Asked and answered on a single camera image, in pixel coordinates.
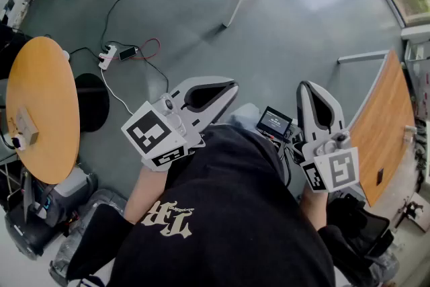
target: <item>floor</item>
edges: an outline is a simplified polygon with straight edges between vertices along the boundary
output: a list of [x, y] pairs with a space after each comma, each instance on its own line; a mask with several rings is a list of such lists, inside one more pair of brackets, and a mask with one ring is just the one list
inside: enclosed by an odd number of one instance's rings
[[[31, 36], [50, 34], [69, 52], [87, 46], [98, 54], [105, 15], [114, 2], [36, 0], [21, 29]], [[236, 79], [240, 89], [231, 110], [252, 102], [296, 117], [296, 88], [301, 80], [314, 81], [339, 100], [346, 122], [366, 96], [380, 62], [337, 65], [337, 58], [392, 47], [402, 54], [400, 28], [385, 0], [244, 0], [231, 26], [224, 29], [221, 22], [227, 3], [122, 0], [112, 11], [105, 38], [139, 45], [157, 37], [162, 47], [151, 61], [168, 76], [170, 89], [193, 76]], [[149, 44], [144, 53], [155, 49]], [[95, 59], [85, 51], [73, 55], [71, 66], [76, 77], [99, 75]], [[132, 111], [165, 90], [164, 79], [141, 60], [115, 60], [105, 77]], [[97, 132], [82, 134], [79, 151], [88, 172], [98, 174], [100, 186], [125, 197], [142, 165], [120, 130], [128, 117], [122, 104], [111, 97], [106, 123]], [[292, 169], [290, 190], [297, 195], [304, 177], [297, 167]], [[40, 274], [20, 270], [17, 278], [12, 267], [23, 259], [28, 261], [23, 256], [2, 261], [0, 285], [47, 286], [47, 265], [37, 268], [43, 270]], [[31, 269], [39, 267], [38, 262], [27, 264]]]

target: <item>white power strip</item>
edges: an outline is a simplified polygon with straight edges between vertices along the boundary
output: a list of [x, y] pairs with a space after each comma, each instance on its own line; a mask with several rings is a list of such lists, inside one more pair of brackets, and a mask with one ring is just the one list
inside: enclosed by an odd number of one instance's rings
[[99, 63], [99, 67], [103, 71], [106, 71], [108, 69], [107, 67], [109, 66], [110, 62], [114, 58], [116, 51], [117, 49], [115, 46], [109, 45], [109, 52], [107, 52], [107, 54], [104, 54], [104, 53], [99, 54], [99, 57], [104, 59], [102, 63]]

